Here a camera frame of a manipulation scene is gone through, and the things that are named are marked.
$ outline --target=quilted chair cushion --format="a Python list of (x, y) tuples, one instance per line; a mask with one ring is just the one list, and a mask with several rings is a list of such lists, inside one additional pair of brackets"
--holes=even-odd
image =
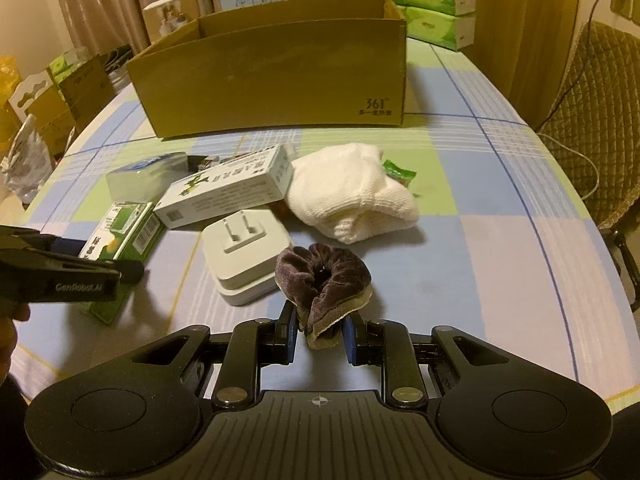
[[(640, 39), (599, 22), (591, 23), (590, 58), (541, 134), (588, 156), (600, 186), (584, 204), (599, 228), (616, 224), (640, 196)], [(586, 56), (582, 29), (560, 95), (580, 72)], [(591, 165), (542, 137), (578, 193), (593, 189)]]

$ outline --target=white medicine box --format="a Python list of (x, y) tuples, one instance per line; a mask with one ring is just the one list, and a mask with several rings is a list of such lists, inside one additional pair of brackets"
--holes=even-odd
[(293, 177), (287, 147), (247, 153), (169, 186), (156, 208), (168, 228), (282, 200)]

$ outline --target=white plastic bag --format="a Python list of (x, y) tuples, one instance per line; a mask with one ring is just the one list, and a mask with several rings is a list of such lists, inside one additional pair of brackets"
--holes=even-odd
[(4, 185), (24, 204), (33, 201), (54, 169), (49, 149), (35, 123), (35, 116), (28, 115), (16, 134), (8, 155), (0, 162)]

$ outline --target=white power adapter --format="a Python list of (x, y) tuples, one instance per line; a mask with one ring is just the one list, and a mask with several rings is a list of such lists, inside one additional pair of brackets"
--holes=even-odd
[(291, 245), (268, 206), (242, 209), (202, 232), (207, 265), (218, 292), (232, 305), (247, 304), (277, 288), (276, 258)]

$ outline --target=white towel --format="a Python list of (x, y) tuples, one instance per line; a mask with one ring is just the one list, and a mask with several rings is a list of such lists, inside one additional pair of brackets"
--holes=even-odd
[(352, 142), (294, 160), (287, 205), (305, 224), (345, 244), (415, 225), (414, 197), (386, 176), (381, 156), (377, 146)]

